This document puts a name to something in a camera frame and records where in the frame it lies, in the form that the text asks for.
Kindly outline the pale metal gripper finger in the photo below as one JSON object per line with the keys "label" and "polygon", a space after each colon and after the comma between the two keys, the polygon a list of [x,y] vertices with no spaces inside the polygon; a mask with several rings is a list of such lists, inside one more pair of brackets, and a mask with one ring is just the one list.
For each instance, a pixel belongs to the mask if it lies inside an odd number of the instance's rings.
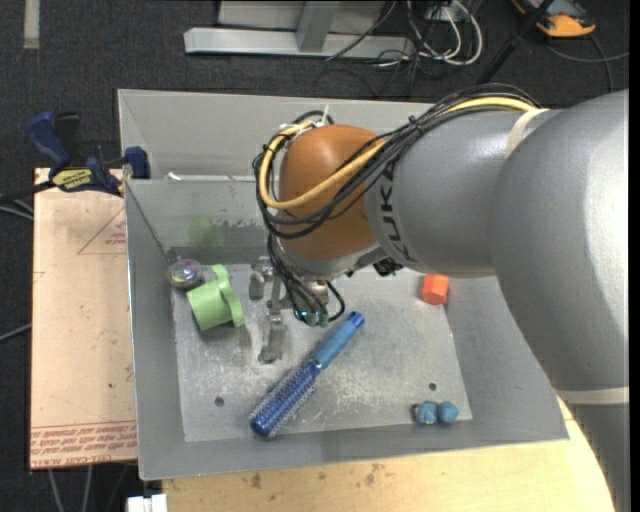
{"label": "pale metal gripper finger", "polygon": [[287,325],[281,312],[270,312],[265,317],[262,329],[262,345],[258,360],[264,364],[271,364],[283,356],[287,335]]}
{"label": "pale metal gripper finger", "polygon": [[265,286],[273,280],[273,267],[268,257],[260,257],[252,265],[249,280],[249,298],[259,301],[264,297]]}

